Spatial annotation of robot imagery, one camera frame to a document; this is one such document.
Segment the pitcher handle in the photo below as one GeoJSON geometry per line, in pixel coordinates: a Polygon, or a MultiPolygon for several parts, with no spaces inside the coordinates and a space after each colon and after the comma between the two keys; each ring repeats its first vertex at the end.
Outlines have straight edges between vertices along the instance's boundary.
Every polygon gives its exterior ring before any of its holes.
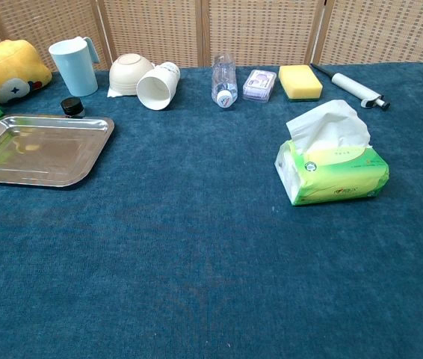
{"type": "Polygon", "coordinates": [[[97,55],[97,51],[95,50],[95,46],[93,45],[92,39],[89,37],[83,37],[83,39],[87,42],[87,47],[89,49],[90,57],[92,58],[92,62],[98,64],[100,62],[99,56],[97,55]]]}

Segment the stuffed animal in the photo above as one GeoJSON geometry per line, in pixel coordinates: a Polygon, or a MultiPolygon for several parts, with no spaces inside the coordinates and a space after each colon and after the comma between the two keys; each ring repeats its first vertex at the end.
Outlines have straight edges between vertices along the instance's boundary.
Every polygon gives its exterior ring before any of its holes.
{"type": "Polygon", "coordinates": [[[0,103],[38,90],[51,78],[50,70],[30,43],[25,40],[0,42],[0,103]]]}

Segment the wicker panel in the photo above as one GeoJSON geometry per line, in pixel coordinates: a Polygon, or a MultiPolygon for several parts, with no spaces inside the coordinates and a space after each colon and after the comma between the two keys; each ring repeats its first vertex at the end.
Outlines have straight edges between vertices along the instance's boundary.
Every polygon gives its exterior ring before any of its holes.
{"type": "Polygon", "coordinates": [[[423,1],[335,0],[324,64],[423,62],[423,1]]]}
{"type": "Polygon", "coordinates": [[[194,0],[104,0],[117,56],[134,52],[160,64],[198,64],[194,0]]]}
{"type": "Polygon", "coordinates": [[[89,0],[0,0],[0,27],[6,38],[24,39],[34,45],[51,70],[56,67],[49,46],[60,40],[88,36],[100,59],[100,64],[94,67],[107,69],[89,0]]]}
{"type": "Polygon", "coordinates": [[[210,61],[229,51],[240,65],[302,64],[319,0],[209,0],[210,61]]]}

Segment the plastic case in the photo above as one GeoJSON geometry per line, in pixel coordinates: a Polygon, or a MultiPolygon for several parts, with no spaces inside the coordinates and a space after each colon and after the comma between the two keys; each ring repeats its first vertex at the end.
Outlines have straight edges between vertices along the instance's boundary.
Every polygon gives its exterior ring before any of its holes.
{"type": "Polygon", "coordinates": [[[243,85],[243,98],[268,102],[276,78],[276,73],[271,71],[253,70],[243,85]]]}

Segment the bottle cap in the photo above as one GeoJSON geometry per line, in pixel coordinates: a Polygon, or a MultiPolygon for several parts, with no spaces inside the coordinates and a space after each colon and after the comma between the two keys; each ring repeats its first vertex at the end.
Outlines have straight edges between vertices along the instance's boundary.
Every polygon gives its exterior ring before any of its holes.
{"type": "Polygon", "coordinates": [[[222,90],[217,95],[217,104],[221,108],[230,107],[233,103],[233,96],[229,90],[222,90]]]}
{"type": "Polygon", "coordinates": [[[67,116],[76,116],[84,110],[84,106],[78,97],[64,99],[61,106],[67,116]]]}

